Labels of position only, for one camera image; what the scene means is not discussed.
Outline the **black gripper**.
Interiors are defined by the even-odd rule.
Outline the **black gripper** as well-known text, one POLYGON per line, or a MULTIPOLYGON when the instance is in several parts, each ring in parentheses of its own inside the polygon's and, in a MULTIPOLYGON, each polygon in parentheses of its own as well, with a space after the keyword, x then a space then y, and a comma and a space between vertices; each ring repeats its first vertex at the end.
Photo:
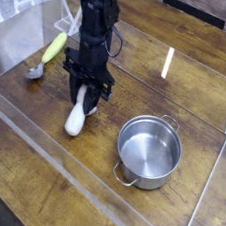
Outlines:
POLYGON ((70 73, 69 92, 73 104, 76 104, 81 85, 89 85, 83 101, 83 111, 86 116, 95 111, 100 95, 104 100, 111 98, 114 78, 106 65, 111 40, 112 34, 109 33, 104 39, 100 39, 98 44, 82 42, 79 50, 65 48, 66 60, 63 62, 63 68, 70 73))

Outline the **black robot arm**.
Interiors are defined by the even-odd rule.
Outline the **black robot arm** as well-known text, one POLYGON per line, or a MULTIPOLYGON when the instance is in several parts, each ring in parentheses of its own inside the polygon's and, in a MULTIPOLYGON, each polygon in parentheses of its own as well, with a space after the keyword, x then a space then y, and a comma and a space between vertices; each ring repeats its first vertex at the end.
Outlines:
POLYGON ((65 49, 63 68, 70 74, 71 101, 77 103, 80 88, 87 90, 82 102, 84 114, 88 115, 98 105, 100 97, 105 100, 112 94, 114 78, 108 71, 111 55, 112 33, 119 18, 117 0, 80 0, 82 23, 79 30, 78 50, 65 49))

